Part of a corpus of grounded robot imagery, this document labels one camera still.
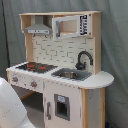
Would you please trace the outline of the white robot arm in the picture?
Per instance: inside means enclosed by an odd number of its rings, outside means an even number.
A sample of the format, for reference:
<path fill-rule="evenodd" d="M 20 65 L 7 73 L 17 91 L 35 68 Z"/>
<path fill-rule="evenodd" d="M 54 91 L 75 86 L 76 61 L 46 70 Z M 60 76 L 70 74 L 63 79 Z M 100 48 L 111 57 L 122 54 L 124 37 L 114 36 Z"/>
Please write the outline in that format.
<path fill-rule="evenodd" d="M 0 128 L 35 128 L 12 86 L 0 77 Z"/>

